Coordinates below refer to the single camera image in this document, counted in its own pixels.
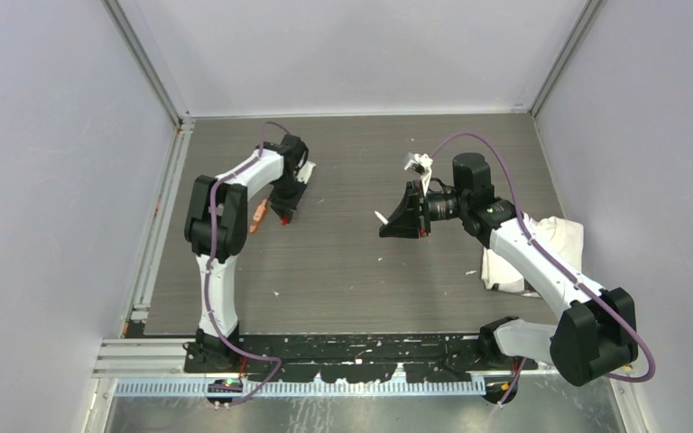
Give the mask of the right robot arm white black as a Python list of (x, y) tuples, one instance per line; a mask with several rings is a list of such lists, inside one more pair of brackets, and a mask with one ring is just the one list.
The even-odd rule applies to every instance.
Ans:
[(520, 273), (558, 319), (543, 325), (506, 317), (481, 327), (478, 350), (487, 367), (502, 369), (514, 357), (528, 358), (554, 366), (567, 382), (581, 386), (637, 359), (632, 296), (622, 288), (603, 288), (542, 245), (514, 203), (496, 196), (482, 154), (457, 155), (452, 184), (438, 190), (429, 187), (430, 156), (410, 153), (403, 168), (420, 177), (407, 182), (379, 236), (419, 239), (430, 234), (433, 222), (458, 219), (467, 234)]

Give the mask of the white red marker pen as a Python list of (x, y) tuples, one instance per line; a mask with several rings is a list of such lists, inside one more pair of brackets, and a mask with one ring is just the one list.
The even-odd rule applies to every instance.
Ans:
[(383, 226), (388, 224), (388, 220), (385, 218), (385, 216), (383, 214), (381, 214), (378, 211), (375, 211), (374, 214), (376, 215), (376, 217), (379, 219), (379, 221), (381, 222), (381, 224)]

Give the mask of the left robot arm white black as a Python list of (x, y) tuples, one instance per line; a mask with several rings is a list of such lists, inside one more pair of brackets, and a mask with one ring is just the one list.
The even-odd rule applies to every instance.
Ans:
[(187, 350), (195, 357), (205, 356), (221, 373), (235, 370), (245, 354), (238, 345), (235, 274), (250, 233), (248, 202), (270, 187), (269, 209), (284, 224), (290, 223), (314, 168), (307, 144), (285, 134), (280, 143), (263, 143), (233, 169), (194, 181), (184, 237), (199, 266), (201, 316), (196, 339)]

